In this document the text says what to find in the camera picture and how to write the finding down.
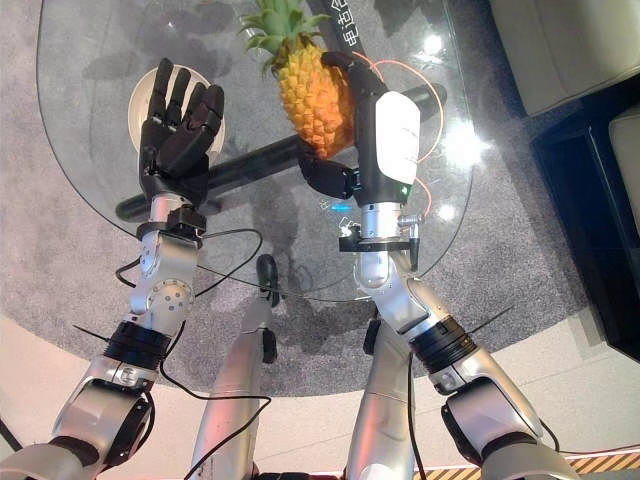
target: gray carpet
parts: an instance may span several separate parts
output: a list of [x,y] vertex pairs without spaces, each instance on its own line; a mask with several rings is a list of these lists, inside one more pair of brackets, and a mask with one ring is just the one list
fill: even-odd
[[[103,346],[71,325],[110,334],[127,310],[128,294],[112,272],[137,255],[137,243],[77,195],[47,142],[35,82],[40,2],[2,0],[2,11],[0,311],[89,358]],[[492,147],[475,169],[456,241],[426,278],[468,328],[513,306],[476,335],[497,350],[586,305],[529,148],[573,106],[526,118],[488,3],[454,0],[450,13],[476,131]],[[198,274],[198,286],[209,280]],[[194,388],[210,386],[254,295],[253,287],[230,281],[196,302],[167,370]],[[370,358],[361,344],[372,310],[364,303],[288,297],[275,311],[280,355],[265,367],[264,392],[362,388]]]

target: white tile floor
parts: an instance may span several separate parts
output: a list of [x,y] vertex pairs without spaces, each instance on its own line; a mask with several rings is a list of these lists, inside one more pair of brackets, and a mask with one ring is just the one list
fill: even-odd
[[[594,341],[589,310],[505,348],[496,358],[563,448],[602,449],[640,441],[640,365]],[[47,439],[86,364],[0,317],[0,411],[18,440]],[[416,381],[415,391],[416,433],[425,464],[466,463],[440,419],[442,397],[425,378]],[[148,446],[103,478],[176,478],[185,473],[203,404],[162,385],[154,394],[158,420]],[[261,470],[341,470],[360,395],[275,399],[260,421],[255,458]]]

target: robotic hand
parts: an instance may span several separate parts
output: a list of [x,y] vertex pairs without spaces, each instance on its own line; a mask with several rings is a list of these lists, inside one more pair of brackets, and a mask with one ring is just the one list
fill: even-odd
[[205,89],[198,82],[186,112],[181,106],[191,74],[180,69],[165,107],[165,96],[173,64],[163,59],[149,101],[149,114],[142,124],[140,140],[140,186],[147,200],[162,193],[186,197],[195,207],[207,196],[209,159],[206,155],[220,129],[224,92],[217,85]]
[[299,163],[314,189],[338,198],[353,195],[361,208],[362,226],[340,238],[341,251],[359,253],[354,268],[359,288],[422,361],[436,390],[448,396],[443,420],[460,453],[482,466],[483,478],[577,479],[566,461],[541,442],[540,419],[522,392],[412,273],[417,252],[411,238],[403,241],[401,227],[411,226],[411,236],[417,237],[423,221],[419,215],[402,215],[417,171],[418,108],[350,55],[325,53],[322,61],[349,78],[356,100],[358,168],[316,159],[306,146]]
[[406,96],[389,91],[367,65],[351,55],[327,52],[325,65],[343,69],[355,99],[358,168],[318,159],[304,142],[302,174],[312,188],[336,198],[355,196],[358,206],[404,204],[416,177],[420,111]]

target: glass table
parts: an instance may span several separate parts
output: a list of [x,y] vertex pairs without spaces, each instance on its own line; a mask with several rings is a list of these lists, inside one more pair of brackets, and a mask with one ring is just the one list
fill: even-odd
[[[446,91],[442,136],[418,169],[432,199],[421,227],[419,273],[425,274],[455,238],[477,160],[446,3],[310,0],[305,8],[333,15],[334,21],[320,28],[327,48],[352,47],[364,49],[372,60],[401,60]],[[359,209],[353,199],[325,197],[304,181],[277,81],[261,74],[266,53],[245,52],[247,33],[238,33],[240,15],[255,9],[249,1],[45,2],[37,81],[49,141],[78,193],[106,220],[134,234],[146,214],[144,203],[137,212],[123,214],[123,205],[140,198],[127,121],[130,97],[162,57],[192,68],[221,85],[226,96],[224,144],[213,169],[229,178],[212,176],[202,207],[208,232],[243,227],[262,232],[261,253],[275,257],[283,292],[326,301],[364,300],[353,279],[354,254],[338,251],[341,227],[359,223]],[[59,21],[69,16],[78,21]],[[405,69],[380,69],[393,90],[428,92]],[[436,141],[440,125],[431,107],[423,109],[421,155]],[[353,165],[355,158],[351,147],[336,160]],[[425,190],[416,185],[406,213],[424,210],[427,202]],[[206,240],[200,265],[229,272],[256,242],[251,233]],[[253,263],[233,278],[254,283]]]

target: silver metal joint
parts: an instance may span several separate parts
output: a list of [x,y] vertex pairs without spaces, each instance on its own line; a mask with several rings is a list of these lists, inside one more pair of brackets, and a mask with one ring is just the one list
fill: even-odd
[[399,203],[370,203],[362,207],[362,237],[388,239],[399,237],[398,217],[402,211]]
[[542,437],[542,424],[533,406],[484,348],[478,347],[466,357],[429,375],[431,383],[436,385],[436,390],[443,395],[458,391],[479,378],[491,380],[517,412],[518,417],[537,437]]
[[150,222],[166,222],[169,213],[183,205],[191,205],[191,202],[175,193],[163,193],[155,195],[151,202]]
[[424,215],[421,213],[415,215],[400,215],[398,217],[398,227],[412,227],[424,223]]
[[529,425],[491,382],[476,382],[447,400],[447,408],[473,449],[514,432],[531,436]]
[[153,231],[144,236],[141,247],[142,275],[129,297],[131,313],[144,328],[173,336],[193,300],[197,245]]
[[413,278],[402,252],[360,253],[354,274],[358,287],[371,295],[380,316],[396,332],[406,332],[416,322],[428,329],[448,316],[433,291]]
[[105,357],[104,355],[95,356],[91,360],[82,380],[80,380],[58,414],[58,418],[54,424],[54,429],[56,429],[62,421],[67,408],[73,404],[78,395],[80,395],[80,393],[82,393],[82,391],[94,380],[103,380],[123,387],[141,389],[147,387],[149,383],[155,383],[157,378],[158,372],[155,370],[148,370],[136,365],[130,365],[114,358]]

